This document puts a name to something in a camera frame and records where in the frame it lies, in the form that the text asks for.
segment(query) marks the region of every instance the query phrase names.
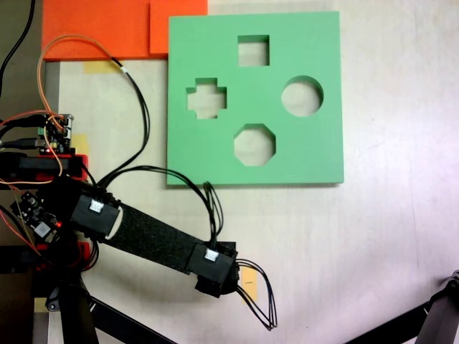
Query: circular hole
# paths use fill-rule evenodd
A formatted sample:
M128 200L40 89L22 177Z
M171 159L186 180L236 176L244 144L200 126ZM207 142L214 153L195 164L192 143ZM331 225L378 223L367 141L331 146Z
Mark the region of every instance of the circular hole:
M323 90L312 77L294 77L287 82L281 100L285 109L292 115L311 116L322 106Z

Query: black cable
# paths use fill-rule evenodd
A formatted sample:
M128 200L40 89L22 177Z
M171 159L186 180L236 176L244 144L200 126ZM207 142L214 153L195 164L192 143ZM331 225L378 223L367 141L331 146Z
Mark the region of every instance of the black cable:
M42 127L46 122L46 117L43 115L32 115L27 118L19 118L17 120L10 120L5 128L0 130L0 140L6 133L15 128L30 128L30 127Z
M91 255L89 260L87 261L89 263L88 267L85 267L81 270L81 272L85 272L88 270L91 270L98 262L99 260L99 245L96 240L93 241L93 250L91 251Z
M256 302L249 296L249 294L242 289L240 286L237 287L237 293L241 298L247 303L250 310L255 314L257 319L265 326L265 328L271 331L273 328L278 326L278 311L275 305L274 292L271 287L270 280L266 275L265 271L260 267L260 265L248 260L248 259L236 259L236 264L239 267L248 267L260 273L265 280L266 287L268 290L268 315L266 315L256 304Z
M119 62L115 57L112 57L112 60L114 63L116 63L120 68L123 68L123 65L121 62ZM114 174L117 172L121 171L123 168L125 168L127 165L132 163L137 157L143 152L145 149L148 139L150 137L150 112L148 111L148 106L146 104L145 98L142 95L141 90L138 88L138 85L136 81L131 77L131 75L124 71L126 74L126 77L129 79L130 83L132 84L134 90L136 91L136 95L138 98L138 101L141 105L141 110L142 110L142 120L143 120L143 140L142 140L142 146L139 149L137 153L135 153L133 156L131 156L127 161L119 165L119 167L115 168L113 171L111 171L109 174L107 174L105 177L103 177L99 183L98 186L102 187L104 190L108 187L108 184L111 182L111 178Z
M16 44L13 46L11 51L8 53L8 55L5 57L5 60L3 61L1 67L0 67L0 97L1 97L1 89L3 85L3 74L6 69L6 65L8 64L9 60L13 57L14 53L17 51L19 46L21 45L22 41L24 41L24 38L27 36L27 33L29 32L30 26L32 25L32 20L34 18L34 10L35 10L35 0L30 1L30 12L29 12L29 19L27 20L26 27L24 28L24 31L22 32L22 35L16 42Z
M188 177L186 177L185 175L181 174L180 172L177 172L177 171L174 171L174 170L169 170L167 168L162 168L162 167L143 165L143 166L136 166L136 167L126 168L124 170L115 172L109 179L106 180L104 187L107 188L110 185L110 183L112 181L114 181L117 177L121 176L124 173L131 172L131 171L157 172L157 173L162 173L162 174L167 174L167 175L170 175L170 176L174 176L174 177L178 178L179 180L183 181L191 190L193 190L196 193L196 195L198 195L198 197L203 201L204 205L206 206L206 210L209 213L209 222L210 222L210 226L211 226L211 239L210 239L211 247L210 248L211 249L215 249L215 246L216 246L216 243L217 243L217 239L216 239L216 236L215 236L215 234L217 233L216 232L217 225L216 225L216 222L215 222L214 210L212 209L212 207L214 205L212 205L212 198L211 198L211 200L209 200L210 196L209 197L206 196L206 194L211 192L209 190L213 189L213 186L211 185L211 183L206 182L207 186L206 186L206 188L204 190L205 194L203 194L199 190L199 188ZM219 213L220 213L220 216L222 217L221 204L220 204Z

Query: wire bundle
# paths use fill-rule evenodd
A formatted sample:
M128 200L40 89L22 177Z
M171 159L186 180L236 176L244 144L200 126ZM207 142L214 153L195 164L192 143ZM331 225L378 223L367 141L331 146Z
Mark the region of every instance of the wire bundle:
M268 331L276 328L278 326L278 311L275 306L274 293L271 287L270 280L266 275L265 271L260 267L260 265L255 264L254 262L248 259L236 259L236 264L239 267L248 267L257 271L262 275L263 279L266 282L266 287L268 289L268 316L258 307L255 301L249 296L249 294L240 286L237 286L237 293L240 297L247 303L250 310L257 317L257 319L265 326Z
M34 112L30 112L30 113L20 114L20 115L14 116L14 117L12 117L12 118L10 118L8 120L5 120L3 123L0 123L0 125L4 125L5 123L10 122L11 120L16 119L17 117L22 117L22 116L25 116L25 115L31 115L31 114L37 114L37 113L48 114L49 119L48 119L48 121L46 121L46 123L44 125L44 137L45 137L45 140L47 141L47 146L50 148L50 150L52 151L53 155L55 156L55 158L59 162L59 165L60 165L59 176L62 175L62 164L61 164L61 162L59 160L59 157L56 155L54 150L52 150L52 148L50 147L49 142L47 140L47 136L46 136L46 132L48 130L48 131L52 132L53 137L55 137L56 139L59 140L59 138L61 138L62 135L60 135L60 134L62 133L62 129L63 128L55 119L55 117L61 117L61 115L58 115L58 114L55 114L54 112L52 112L52 109L51 109L51 107L50 107L50 105L49 105L49 103L47 101L47 98L46 98L46 96L44 94L44 89L43 89L43 84L42 84L42 65L43 65L43 62L44 62L44 56L46 55L47 51L53 45L55 45L58 42L69 40L69 39L77 39L77 40L82 40L82 41L85 41L85 42L89 42L91 44L96 45L101 50L103 50L109 56L109 58L111 58L114 61L114 63L116 63L120 67L121 71L126 75L128 80L132 84L132 86L133 86L133 88L134 88L134 90L136 92L138 101L139 101L139 103L141 105L142 121L143 121L143 140L142 140L142 144L141 144L140 149L135 154L133 154L128 160L126 160L124 163L119 165L119 167L115 168L109 174L104 176L98 183L95 181L95 179L93 178L93 176L91 175L89 170L86 168L86 166L82 166L82 168L88 174L88 176L91 179L91 182L94 185L94 194L95 194L94 197L97 198L97 197L101 196L104 192L106 192L107 187L110 185L110 183L115 178L117 178L118 176L120 176L121 174L123 174L125 172L129 172L129 171L152 171L152 172L157 172L157 173L165 173L165 174L168 174L170 176L175 176L176 178L178 178L181 181L183 181L204 202L204 205L206 206L206 210L209 213L209 223L210 223L210 229L211 229L211 237L210 237L210 241L209 241L210 242L210 247L211 247L211 249L215 249L215 247L217 245L217 236L219 235L219 233L223 229L224 217L223 217L222 205L221 205L221 203L220 203L220 201L218 199L217 193L215 192L214 187L211 185L211 183L209 183L209 182L204 183L204 185L203 185L204 193L202 193L199 190L199 188L193 182L191 182L191 180L189 180L186 176L184 176L183 174L181 174L179 172L176 172L176 171L173 171L173 170L169 170L167 168L160 168L160 167L156 167L156 166L136 166L136 167L132 167L132 168L126 168L130 163L134 162L134 160L137 159L137 157L144 151L145 147L148 144L148 139L149 139L150 131L151 131L150 113L148 111L148 106L146 104L145 98L143 97L140 88L138 87L138 85L135 82L135 80L131 77L131 75L129 74L128 70L120 63L120 61L118 61L113 55L111 55L110 52L106 48L104 48L103 45L101 45L95 39L92 39L90 37L86 37L86 36L83 36L83 35L78 35L78 34L69 34L69 35L64 35L64 36L60 36L60 37L57 37L57 38L53 39L43 49L43 51L42 51L42 53L40 55L39 61L38 61L38 66L37 66L37 84L38 84L39 94L40 94L40 97L42 99L43 106L44 106L44 108L46 110L40 110L40 111L34 111ZM11 185L11 184L14 184L14 183L30 183L30 184L38 184L38 183L40 183L40 184L43 184L43 183L51 183L51 182L52 181L44 181L44 182L23 182L23 181L20 181L20 182L10 182L10 183L3 182L3 183L5 183L7 185ZM97 244L96 241L93 241L93 249L91 251L91 255L90 255L90 259L89 259L90 267L88 267L88 269L90 269L92 266L94 266L94 264L98 260L98 256L99 256L98 244Z

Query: orange foam board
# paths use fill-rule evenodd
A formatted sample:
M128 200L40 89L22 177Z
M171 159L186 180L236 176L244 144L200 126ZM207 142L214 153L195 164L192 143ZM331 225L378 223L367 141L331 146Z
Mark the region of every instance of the orange foam board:
M206 15L207 0L43 0L42 49L55 37L82 34L118 59L167 58L169 17ZM96 46L65 40L47 61L103 60Z
M83 34L118 59L149 58L150 0L43 0L42 48L63 34ZM108 59L80 40L56 43L47 61Z
M167 58L170 16L206 16L207 0L151 0L150 55Z

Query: metal stand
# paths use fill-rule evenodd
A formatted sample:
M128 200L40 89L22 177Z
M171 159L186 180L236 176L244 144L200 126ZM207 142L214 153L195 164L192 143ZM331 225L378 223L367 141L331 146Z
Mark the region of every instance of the metal stand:
M96 328L125 344L176 344L91 297L80 274L64 277L47 298L46 305L50 312L61 312L65 344L98 344Z
M36 267L27 247L0 247L0 274L23 273ZM91 297L79 272L34 270L32 294L46 297L50 312L61 312L65 344L98 344L95 329L125 344L176 344L115 308Z
M453 344L459 326L459 270L429 302L396 317L347 344Z

